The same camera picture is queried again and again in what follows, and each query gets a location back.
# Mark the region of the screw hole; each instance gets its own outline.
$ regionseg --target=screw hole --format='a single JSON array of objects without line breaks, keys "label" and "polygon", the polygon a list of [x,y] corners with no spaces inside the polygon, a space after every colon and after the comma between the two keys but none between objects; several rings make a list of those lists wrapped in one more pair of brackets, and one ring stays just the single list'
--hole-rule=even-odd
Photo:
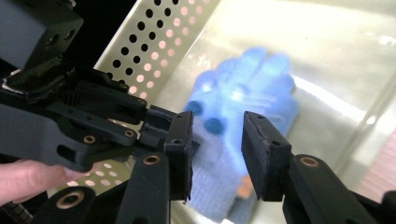
[{"label": "screw hole", "polygon": [[146,165],[153,165],[161,161],[161,157],[159,156],[147,156],[145,159],[143,159],[143,163]]},{"label": "screw hole", "polygon": [[133,137],[134,136],[134,132],[132,132],[131,130],[127,130],[127,131],[125,131],[125,135],[127,137]]},{"label": "screw hole", "polygon": [[54,46],[55,43],[58,41],[59,35],[54,35],[50,37],[47,42],[46,42],[46,49],[49,49],[50,47]]},{"label": "screw hole", "polygon": [[64,40],[69,40],[69,39],[71,39],[73,36],[74,36],[74,34],[75,34],[75,30],[71,30],[69,33],[67,33],[65,36],[64,36]]},{"label": "screw hole", "polygon": [[180,145],[180,144],[183,143],[183,140],[181,140],[181,139],[173,139],[172,143]]},{"label": "screw hole", "polygon": [[72,208],[84,200],[84,192],[81,190],[70,192],[58,200],[56,206],[60,209]]},{"label": "screw hole", "polygon": [[310,157],[302,157],[300,158],[300,162],[309,167],[318,167],[319,163],[317,160]]},{"label": "screw hole", "polygon": [[95,141],[96,141],[96,138],[93,135],[87,135],[84,137],[84,143],[86,143],[86,144],[92,144]]}]

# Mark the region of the perforated metal panel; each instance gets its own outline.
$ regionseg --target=perforated metal panel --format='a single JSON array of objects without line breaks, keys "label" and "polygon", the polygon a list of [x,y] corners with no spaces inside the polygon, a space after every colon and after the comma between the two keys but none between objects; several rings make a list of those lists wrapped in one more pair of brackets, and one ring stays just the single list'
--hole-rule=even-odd
[{"label": "perforated metal panel", "polygon": [[95,67],[152,103],[218,2],[138,1]]}]

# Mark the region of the blue glove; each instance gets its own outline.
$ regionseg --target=blue glove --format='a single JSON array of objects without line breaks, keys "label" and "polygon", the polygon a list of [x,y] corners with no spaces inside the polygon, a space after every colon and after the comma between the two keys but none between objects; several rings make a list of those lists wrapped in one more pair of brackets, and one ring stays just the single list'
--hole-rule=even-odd
[{"label": "blue glove", "polygon": [[190,201],[199,213],[216,222],[248,222],[254,197],[251,186],[248,195],[241,193],[248,176],[241,153],[244,112],[264,115],[287,135],[299,111],[289,70],[285,54],[267,57],[265,49],[253,48],[197,78],[185,110],[194,112],[194,141],[201,144],[192,162]]}]

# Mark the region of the human hand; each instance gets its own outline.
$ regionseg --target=human hand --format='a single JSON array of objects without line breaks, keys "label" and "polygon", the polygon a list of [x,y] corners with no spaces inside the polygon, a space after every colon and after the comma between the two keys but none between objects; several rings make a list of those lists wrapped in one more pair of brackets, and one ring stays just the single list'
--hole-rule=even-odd
[{"label": "human hand", "polygon": [[0,164],[0,205],[11,201],[21,203],[84,175],[62,165],[48,166],[38,161]]}]

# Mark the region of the metal screw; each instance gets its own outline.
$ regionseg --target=metal screw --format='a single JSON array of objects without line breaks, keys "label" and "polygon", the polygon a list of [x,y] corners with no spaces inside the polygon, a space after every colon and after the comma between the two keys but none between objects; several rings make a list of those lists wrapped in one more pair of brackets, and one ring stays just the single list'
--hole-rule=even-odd
[{"label": "metal screw", "polygon": [[84,200],[84,192],[76,190],[64,195],[56,202],[56,206],[60,209],[72,208]]},{"label": "metal screw", "polygon": [[84,143],[86,143],[86,144],[93,144],[95,141],[96,141],[96,138],[93,135],[87,135],[84,137]]},{"label": "metal screw", "polygon": [[132,132],[131,130],[127,130],[127,131],[125,131],[125,135],[127,137],[133,137],[134,136],[134,132]]},{"label": "metal screw", "polygon": [[302,157],[302,158],[300,158],[300,162],[306,166],[309,166],[309,167],[318,167],[319,166],[319,162],[313,158],[310,158],[310,157]]},{"label": "metal screw", "polygon": [[161,161],[161,157],[155,155],[147,156],[145,159],[143,159],[143,163],[145,163],[146,165],[154,165],[160,161]]}]

